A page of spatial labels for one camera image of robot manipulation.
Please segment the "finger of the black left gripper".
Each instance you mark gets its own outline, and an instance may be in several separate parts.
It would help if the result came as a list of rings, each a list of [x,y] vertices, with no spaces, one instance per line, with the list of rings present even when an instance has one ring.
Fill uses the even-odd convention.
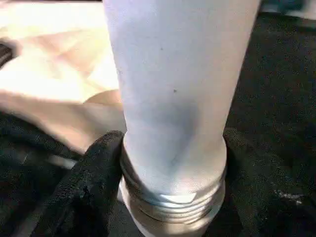
[[[82,154],[48,135],[34,124],[0,113],[0,164],[38,173],[64,173]]]

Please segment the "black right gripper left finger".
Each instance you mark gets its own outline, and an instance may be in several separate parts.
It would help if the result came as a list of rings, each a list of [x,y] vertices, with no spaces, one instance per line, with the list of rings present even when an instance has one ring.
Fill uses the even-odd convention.
[[[123,133],[98,138],[44,203],[33,237],[106,237],[122,177]]]

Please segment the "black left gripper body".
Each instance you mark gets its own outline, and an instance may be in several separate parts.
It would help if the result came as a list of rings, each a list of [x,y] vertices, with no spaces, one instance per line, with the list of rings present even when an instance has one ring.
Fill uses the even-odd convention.
[[[3,67],[11,59],[13,59],[12,48],[1,43],[0,44],[0,67]]]

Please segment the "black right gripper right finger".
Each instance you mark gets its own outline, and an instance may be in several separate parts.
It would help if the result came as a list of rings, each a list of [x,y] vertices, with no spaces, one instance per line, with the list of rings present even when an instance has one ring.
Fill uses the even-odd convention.
[[[226,184],[241,237],[314,237],[316,198],[280,158],[253,146],[234,128],[224,131]]]

